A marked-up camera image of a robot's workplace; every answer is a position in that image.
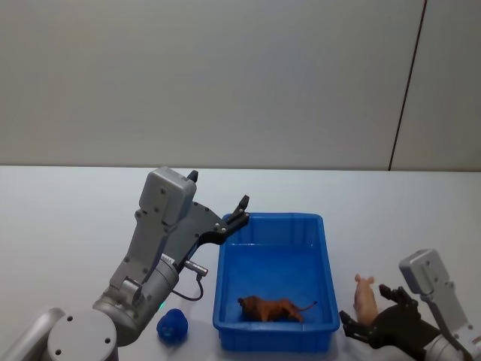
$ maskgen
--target white table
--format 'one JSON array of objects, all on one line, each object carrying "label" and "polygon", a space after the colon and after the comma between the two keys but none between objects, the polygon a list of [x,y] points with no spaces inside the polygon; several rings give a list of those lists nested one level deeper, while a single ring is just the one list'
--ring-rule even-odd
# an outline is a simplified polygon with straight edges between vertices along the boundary
[{"label": "white table", "polygon": [[[0,353],[50,306],[78,311],[100,296],[131,240],[149,170],[0,167]],[[354,316],[355,273],[405,286],[398,261],[435,247],[468,317],[481,325],[481,174],[200,170],[195,199],[216,213],[232,211],[243,194],[250,195],[250,211],[323,216],[340,310]],[[214,245],[197,251],[193,259],[210,269],[204,298],[191,303],[171,295],[138,341],[120,349],[121,360],[260,358],[219,347],[212,326],[217,257]],[[183,272],[177,289],[198,292],[194,274]],[[377,301],[381,308],[390,305],[380,297]],[[174,307],[189,320],[189,338],[177,349],[163,346],[155,331],[163,311]],[[433,322],[425,305],[420,310]],[[371,354],[340,330],[327,356],[263,354],[262,359],[361,359],[365,354],[374,359],[386,352],[400,354]]]}]

